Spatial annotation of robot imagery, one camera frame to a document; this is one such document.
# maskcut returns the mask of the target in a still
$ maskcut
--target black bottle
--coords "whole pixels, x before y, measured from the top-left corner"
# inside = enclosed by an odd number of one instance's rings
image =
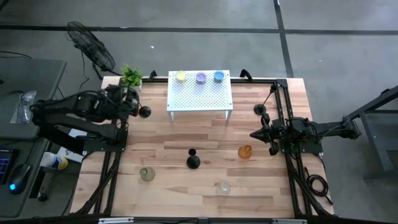
[[[194,149],[190,149],[188,151],[190,157],[187,159],[187,166],[190,169],[196,169],[200,166],[200,159],[196,156],[197,151]]]

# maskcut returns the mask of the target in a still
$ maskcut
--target pegboard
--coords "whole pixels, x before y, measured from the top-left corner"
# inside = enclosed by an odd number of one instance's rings
[[[177,81],[175,77],[177,71],[170,71],[167,111],[233,110],[229,70],[222,70],[224,80],[221,83],[214,82],[215,71],[184,71],[186,74],[185,83]],[[196,82],[198,72],[206,74],[204,85]]]

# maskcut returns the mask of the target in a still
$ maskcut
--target keyboard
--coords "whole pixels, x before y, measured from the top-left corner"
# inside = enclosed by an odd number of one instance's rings
[[[17,152],[18,150],[15,149],[0,149],[0,184],[7,182],[7,177],[11,172]]]

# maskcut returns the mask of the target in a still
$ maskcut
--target wooden table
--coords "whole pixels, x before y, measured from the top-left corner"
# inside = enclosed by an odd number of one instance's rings
[[[294,116],[312,119],[304,81],[287,80]],[[119,77],[104,77],[102,87],[110,83],[118,84]],[[211,111],[178,113],[172,123],[166,112],[167,84],[143,84],[141,103],[150,106],[152,114],[129,118],[128,146],[121,158],[112,216],[293,217],[283,154],[270,156],[268,144],[249,137],[261,128],[253,106],[263,101],[269,88],[267,84],[232,84],[234,113],[229,121],[224,112]],[[271,120],[277,119],[274,95],[266,107]],[[238,156],[238,148],[244,145],[252,146],[249,159]],[[195,148],[201,159],[196,170],[186,165],[190,148]],[[71,212],[81,208],[97,187],[103,157],[103,152],[94,152],[84,160]],[[304,154],[303,164],[311,174],[325,177],[322,163],[314,155]],[[141,180],[143,167],[155,169],[152,182]],[[215,184],[220,180],[230,183],[228,196],[216,193]],[[298,194],[304,211],[299,188]],[[102,208],[107,195],[105,190]],[[317,199],[333,213],[325,198]]]

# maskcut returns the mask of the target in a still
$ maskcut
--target computer mouse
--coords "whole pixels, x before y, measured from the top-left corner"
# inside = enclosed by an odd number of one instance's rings
[[[9,189],[11,194],[20,194],[26,188],[30,165],[21,164],[15,167],[10,175]]]

